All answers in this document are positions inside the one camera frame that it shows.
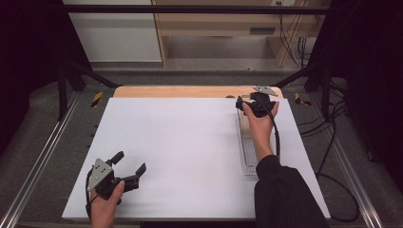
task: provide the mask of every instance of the white table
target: white table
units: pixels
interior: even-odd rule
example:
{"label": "white table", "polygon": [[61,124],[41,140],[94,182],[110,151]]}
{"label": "white table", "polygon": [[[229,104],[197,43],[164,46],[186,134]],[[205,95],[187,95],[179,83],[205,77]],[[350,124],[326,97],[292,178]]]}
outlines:
{"label": "white table", "polygon": [[[87,219],[86,173],[97,158],[123,150],[117,177],[146,163],[140,188],[125,193],[116,218],[132,220],[254,219],[256,178],[242,175],[235,99],[112,98],[68,200],[64,219]],[[281,163],[298,169],[330,217],[287,100],[276,117]]]}

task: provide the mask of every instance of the aluminum rail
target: aluminum rail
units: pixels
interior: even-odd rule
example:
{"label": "aluminum rail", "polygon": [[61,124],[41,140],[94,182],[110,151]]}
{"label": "aluminum rail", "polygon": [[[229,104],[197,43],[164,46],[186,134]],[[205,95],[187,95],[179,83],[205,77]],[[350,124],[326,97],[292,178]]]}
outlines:
{"label": "aluminum rail", "polygon": [[253,7],[253,6],[188,6],[188,5],[39,5],[51,12],[79,13],[219,13],[219,14],[301,14],[328,15],[346,12],[327,7]]}
{"label": "aluminum rail", "polygon": [[81,94],[79,92],[73,92],[68,104],[68,110],[65,118],[59,121],[53,128],[53,131],[50,134],[47,143],[42,149],[42,152],[36,160],[36,163],[30,170],[29,175],[27,176],[23,186],[21,187],[6,214],[0,220],[1,228],[13,228],[16,225],[29,200],[30,195],[33,192],[33,189],[36,186],[36,183],[41,178],[42,173],[47,166],[48,160],[53,153],[57,143],[59,142],[60,137],[62,136],[80,97]]}

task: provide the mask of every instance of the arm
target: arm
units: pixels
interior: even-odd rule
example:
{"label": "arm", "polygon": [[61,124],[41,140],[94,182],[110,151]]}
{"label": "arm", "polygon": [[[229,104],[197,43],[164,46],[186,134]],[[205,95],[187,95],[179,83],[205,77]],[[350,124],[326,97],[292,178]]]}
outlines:
{"label": "arm", "polygon": [[108,200],[98,196],[95,189],[91,191],[91,227],[112,228],[115,219],[116,206],[125,190],[125,182],[116,185]]}
{"label": "arm", "polygon": [[[249,127],[251,129],[251,136],[255,146],[256,157],[260,162],[264,157],[273,155],[273,150],[270,146],[270,135],[273,130],[273,123],[269,116],[257,118],[249,105],[243,103],[243,110],[248,118]],[[272,109],[273,117],[278,113],[278,103]]]}
{"label": "arm", "polygon": [[[248,118],[258,159],[259,181],[255,186],[255,214],[258,228],[329,227],[308,185],[295,168],[281,166],[270,147],[273,123],[268,116],[257,118],[242,104]],[[272,109],[278,113],[278,103]]]}

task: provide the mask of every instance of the human hand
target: human hand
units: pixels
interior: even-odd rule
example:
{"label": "human hand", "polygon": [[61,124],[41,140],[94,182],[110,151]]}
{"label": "human hand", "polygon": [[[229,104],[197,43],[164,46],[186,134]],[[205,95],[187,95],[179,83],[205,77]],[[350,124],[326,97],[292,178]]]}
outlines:
{"label": "human hand", "polygon": [[125,182],[121,181],[116,185],[108,200],[98,196],[95,189],[91,190],[91,227],[112,228],[115,219],[116,206],[124,194]]}
{"label": "human hand", "polygon": [[[270,135],[273,130],[273,122],[270,117],[264,116],[257,118],[253,113],[251,107],[243,103],[243,111],[248,118],[250,133],[255,146],[255,152],[258,162],[268,155],[273,155],[273,150],[270,146]],[[273,106],[272,109],[273,117],[276,117],[278,113],[278,102]]]}

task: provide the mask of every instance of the black cable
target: black cable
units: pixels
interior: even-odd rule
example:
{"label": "black cable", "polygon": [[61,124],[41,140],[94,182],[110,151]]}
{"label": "black cable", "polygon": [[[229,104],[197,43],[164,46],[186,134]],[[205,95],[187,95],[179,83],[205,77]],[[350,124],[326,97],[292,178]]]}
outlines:
{"label": "black cable", "polygon": [[338,220],[338,221],[343,221],[343,222],[352,222],[355,221],[356,219],[358,219],[359,216],[359,205],[358,205],[358,200],[356,200],[355,196],[353,195],[352,191],[350,191],[350,189],[348,189],[346,186],[344,186],[344,184],[342,184],[340,181],[326,175],[326,174],[322,174],[322,173],[316,173],[317,176],[321,176],[323,178],[327,178],[331,181],[334,181],[336,184],[338,184],[340,187],[342,187],[344,190],[346,190],[346,192],[351,196],[351,198],[353,199],[353,202],[355,204],[355,215],[352,218],[338,218],[336,216],[330,215],[330,217],[334,220]]}
{"label": "black cable", "polygon": [[330,126],[330,125],[331,125],[331,123],[328,123],[328,125],[326,125],[324,128],[321,128],[321,129],[320,129],[320,130],[318,130],[317,132],[312,133],[312,134],[310,134],[310,135],[304,135],[304,136],[301,136],[301,138],[308,138],[308,137],[311,137],[311,136],[317,135],[317,134],[319,134],[320,132],[322,132],[322,131],[326,130],[327,128],[329,128],[329,126]]}
{"label": "black cable", "polygon": [[287,36],[285,35],[285,32],[282,28],[282,14],[279,14],[278,17],[279,17],[279,39],[280,39],[282,45],[284,46],[285,50],[288,52],[288,54],[290,56],[292,56],[290,43],[288,43]]}
{"label": "black cable", "polygon": [[87,191],[88,188],[88,183],[89,183],[89,178],[91,177],[92,174],[92,168],[91,170],[89,170],[88,174],[86,174],[86,214],[88,215],[89,220],[91,220],[91,203],[93,202],[93,200],[95,200],[95,198],[92,201],[89,201],[89,193]]}
{"label": "black cable", "polygon": [[[346,105],[343,105],[343,106],[339,107],[338,109],[335,109],[335,108],[336,108],[338,105],[340,105],[341,103],[343,103],[343,101],[342,101],[342,102],[339,102],[339,103],[337,103],[337,104],[335,104],[335,106],[334,106],[334,111],[335,111],[335,113],[332,113],[332,115],[330,116],[331,119],[332,119],[332,118],[334,119],[336,116],[338,116],[339,114],[341,114],[342,112],[340,112],[340,113],[337,113],[337,112],[338,112],[341,108],[346,107]],[[313,132],[313,131],[319,129],[321,126],[323,126],[323,125],[326,124],[326,123],[328,123],[328,122],[327,122],[327,121],[324,121],[324,122],[320,123],[319,125],[317,125],[316,127],[312,128],[312,129],[310,129],[310,130],[301,132],[301,133],[299,133],[299,134],[300,134],[300,135],[304,135],[304,134],[311,133],[311,132]]]}
{"label": "black cable", "polygon": [[267,115],[270,117],[270,120],[271,120],[272,123],[273,123],[273,127],[275,128],[275,136],[276,136],[276,156],[277,156],[278,162],[279,162],[279,151],[280,151],[280,150],[279,150],[279,134],[278,134],[278,128],[277,128],[277,125],[276,125],[276,122],[275,122],[275,118],[274,118],[274,116],[273,116],[271,110],[269,111],[269,110],[266,108],[266,106],[263,104],[263,102],[262,102],[259,98],[256,98],[256,100],[260,103],[261,106],[263,106],[264,110],[266,110]]}
{"label": "black cable", "polygon": [[310,122],[298,123],[297,125],[306,125],[306,124],[312,124],[312,123],[315,123],[317,120],[320,120],[320,119],[321,119],[321,117],[318,117],[318,118],[316,118],[316,119],[314,119],[314,120],[312,120],[312,121],[310,121]]}
{"label": "black cable", "polygon": [[[341,113],[344,113],[344,112],[346,111],[346,109],[347,109],[347,108],[346,108],[346,105],[344,105],[344,106],[338,108],[338,109],[336,110],[336,113],[335,113],[335,114],[332,114],[332,115],[330,116],[331,120],[332,120],[332,118],[333,118],[333,120],[334,120],[334,119],[335,119],[336,117],[338,117]],[[306,134],[308,134],[308,133],[314,132],[315,130],[318,130],[318,129],[319,129],[321,126],[323,126],[324,124],[328,124],[328,125],[327,125],[325,128],[321,128],[319,131],[317,131],[317,132],[315,132],[315,133],[313,133],[313,134],[311,134],[311,135],[306,135]],[[319,132],[325,130],[325,129],[328,128],[330,125],[331,125],[331,122],[324,121],[324,122],[322,122],[321,124],[319,124],[318,126],[314,127],[313,129],[310,129],[310,130],[308,130],[308,131],[305,131],[305,132],[302,132],[302,133],[299,133],[299,134],[301,135],[301,138],[310,137],[310,136],[316,135],[317,133],[319,133]]]}
{"label": "black cable", "polygon": [[336,136],[336,106],[339,105],[339,104],[341,104],[342,102],[343,102],[343,101],[337,103],[337,104],[333,107],[332,115],[333,115],[334,117],[333,117],[333,119],[332,119],[332,125],[333,125],[333,134],[332,134],[332,138],[331,138],[331,140],[330,140],[330,142],[329,142],[329,145],[328,145],[328,147],[327,147],[327,149],[326,149],[325,155],[323,156],[322,162],[320,163],[320,167],[319,167],[318,171],[315,173],[315,175],[316,175],[316,177],[317,177],[317,180],[319,179],[319,176],[321,176],[321,177],[325,177],[325,178],[327,178],[327,179],[329,179],[329,180],[331,180],[331,181],[334,181],[334,182],[337,183],[339,186],[341,186],[344,190],[346,190],[347,193],[352,197],[352,199],[353,199],[353,201],[354,201],[354,203],[355,203],[355,215],[353,216],[353,218],[338,218],[338,217],[335,217],[335,216],[331,215],[331,218],[332,218],[332,219],[335,219],[335,220],[338,220],[338,221],[343,221],[343,222],[352,222],[352,221],[355,221],[355,220],[358,218],[358,216],[359,216],[359,205],[358,205],[358,201],[356,200],[355,196],[354,196],[353,193],[352,193],[346,186],[344,186],[341,182],[339,182],[338,180],[336,180],[336,179],[334,179],[334,178],[332,178],[332,177],[329,177],[329,176],[327,176],[327,175],[321,173],[322,168],[323,168],[323,165],[324,165],[325,161],[327,160],[327,157],[328,157],[328,155],[329,155],[330,149],[331,149],[331,147],[332,147],[333,141],[335,140],[335,136]]}

